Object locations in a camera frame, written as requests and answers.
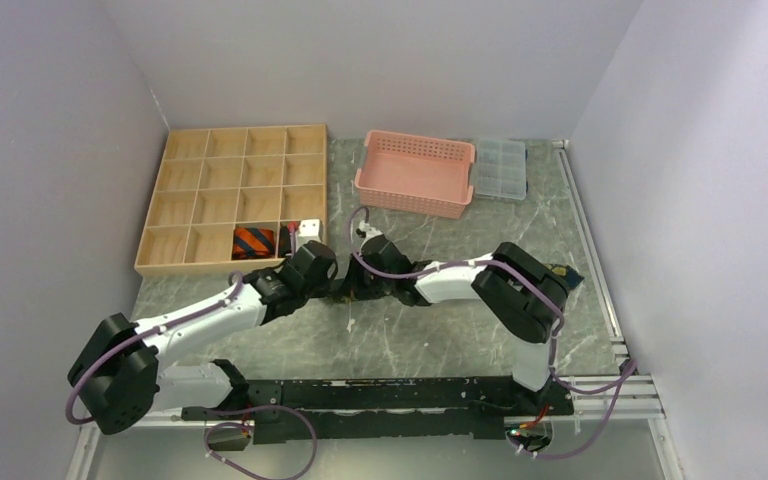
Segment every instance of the marble tabletop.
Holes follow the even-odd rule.
[[[356,207],[362,140],[328,146],[328,244],[345,271],[346,216]],[[372,208],[370,223],[412,260],[468,259],[511,241],[545,263],[567,264],[584,282],[566,304],[558,369],[566,375],[618,373],[569,189],[548,141],[528,142],[528,195],[513,203],[475,198],[459,220]],[[226,288],[226,275],[143,280],[132,319],[176,310]],[[333,304],[311,300],[293,315],[228,336],[181,365],[232,361],[247,378],[377,378],[508,375],[511,335],[481,302],[404,307],[392,298]]]

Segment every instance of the striped fabric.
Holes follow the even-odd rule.
[[[249,260],[275,255],[275,232],[268,228],[235,228],[231,258]]]

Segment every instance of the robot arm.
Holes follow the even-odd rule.
[[[333,282],[334,252],[311,241],[278,268],[255,270],[238,286],[176,312],[128,322],[121,314],[103,320],[69,372],[74,387],[85,380],[79,396],[105,434],[118,433],[152,410],[187,406],[233,410],[247,403],[247,384],[229,362],[198,367],[175,362],[231,333],[290,315],[310,298],[370,300],[393,295],[408,306],[428,306],[451,299],[480,299],[517,338],[513,377],[526,389],[541,390],[549,377],[549,337],[554,315],[505,271],[481,265],[504,262],[562,306],[564,282],[516,245],[503,243],[492,254],[440,269],[437,262],[411,262],[379,231],[366,226],[361,253],[375,268],[419,278],[390,280],[372,275],[352,258],[345,278]],[[170,321],[216,306],[187,323]],[[144,336],[134,342],[132,337]],[[127,348],[117,350],[127,343]],[[116,350],[105,362],[103,355]],[[90,375],[91,366],[98,368]]]

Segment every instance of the wooden organizer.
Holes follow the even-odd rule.
[[[325,125],[170,132],[134,268],[148,276],[278,265],[277,252],[231,260],[234,228],[268,228],[277,240],[290,221],[325,225],[326,143]]]

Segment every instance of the gray wall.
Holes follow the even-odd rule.
[[[568,138],[640,0],[103,0],[173,127]]]
[[[66,371],[132,306],[165,130],[97,2],[0,1],[0,479],[66,473]]]
[[[572,136],[690,478],[768,478],[768,2],[647,0]]]

